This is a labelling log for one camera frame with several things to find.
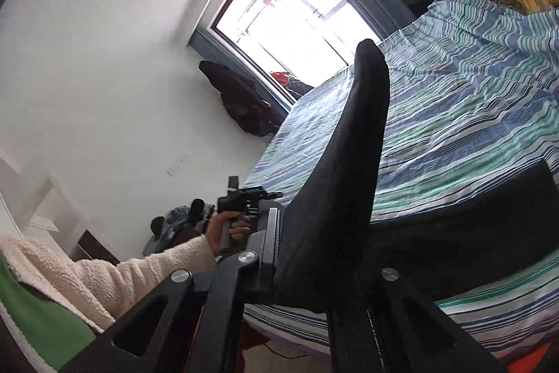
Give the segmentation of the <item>person's left hand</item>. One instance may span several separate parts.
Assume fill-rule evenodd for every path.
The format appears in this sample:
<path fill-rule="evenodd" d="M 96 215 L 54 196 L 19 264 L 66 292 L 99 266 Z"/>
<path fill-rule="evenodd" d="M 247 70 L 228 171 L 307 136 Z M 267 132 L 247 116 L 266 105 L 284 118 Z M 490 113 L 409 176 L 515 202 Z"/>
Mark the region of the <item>person's left hand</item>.
<path fill-rule="evenodd" d="M 210 219 L 205 238 L 212 253 L 219 256 L 225 249 L 224 239 L 232 241 L 237 250 L 242 250 L 245 249 L 251 234 L 251 223 L 247 215 L 241 212 L 223 211 Z"/>

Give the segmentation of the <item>white fleece left forearm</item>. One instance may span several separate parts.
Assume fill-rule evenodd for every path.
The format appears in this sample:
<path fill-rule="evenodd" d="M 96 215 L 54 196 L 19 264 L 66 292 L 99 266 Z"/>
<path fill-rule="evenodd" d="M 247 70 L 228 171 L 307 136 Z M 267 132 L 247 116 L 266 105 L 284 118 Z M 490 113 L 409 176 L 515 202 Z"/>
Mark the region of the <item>white fleece left forearm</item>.
<path fill-rule="evenodd" d="M 1 252 L 19 282 L 60 304 L 99 332 L 113 325 L 173 272 L 186 270 L 198 274 L 216 268 L 205 236 L 118 265 L 100 259 L 73 261 L 36 239 L 2 238 Z"/>

